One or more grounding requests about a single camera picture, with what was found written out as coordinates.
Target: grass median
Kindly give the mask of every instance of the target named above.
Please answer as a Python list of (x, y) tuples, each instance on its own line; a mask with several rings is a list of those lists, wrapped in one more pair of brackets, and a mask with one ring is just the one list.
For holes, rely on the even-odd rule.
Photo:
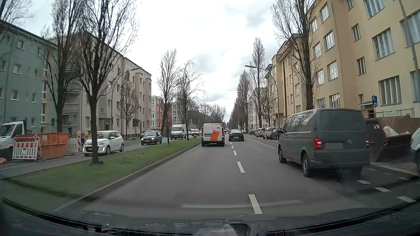
[(1, 181), (3, 197), (39, 210), (53, 210), (200, 141), (151, 145), (101, 157), (103, 165), (89, 165), (91, 161), (86, 160), (8, 178)]

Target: van rear window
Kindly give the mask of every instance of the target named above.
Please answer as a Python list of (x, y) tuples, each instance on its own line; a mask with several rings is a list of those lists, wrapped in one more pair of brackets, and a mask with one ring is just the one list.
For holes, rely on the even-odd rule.
[(365, 129), (365, 119), (360, 111), (321, 111), (320, 130), (322, 131), (363, 131)]

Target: white and orange van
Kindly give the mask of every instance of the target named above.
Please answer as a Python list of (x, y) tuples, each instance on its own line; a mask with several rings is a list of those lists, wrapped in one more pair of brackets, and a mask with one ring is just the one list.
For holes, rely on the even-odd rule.
[(225, 146), (225, 132), (223, 125), (219, 123), (204, 124), (201, 130), (201, 146), (207, 144), (217, 144), (218, 146)]

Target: dark sedan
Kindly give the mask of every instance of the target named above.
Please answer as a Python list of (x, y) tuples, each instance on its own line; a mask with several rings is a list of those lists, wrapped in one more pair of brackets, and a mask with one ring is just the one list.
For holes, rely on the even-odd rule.
[(142, 145), (162, 143), (162, 135), (159, 131), (148, 131), (142, 137)]
[(244, 134), (242, 133), (242, 131), (238, 129), (232, 129), (231, 132), (229, 133), (229, 141), (232, 141), (232, 140), (245, 141)]

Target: white pickup truck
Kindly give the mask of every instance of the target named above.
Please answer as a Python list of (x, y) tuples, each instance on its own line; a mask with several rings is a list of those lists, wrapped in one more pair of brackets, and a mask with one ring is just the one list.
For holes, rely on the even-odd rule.
[(0, 157), (12, 159), (14, 137), (18, 134), (26, 134), (26, 122), (14, 121), (0, 126)]

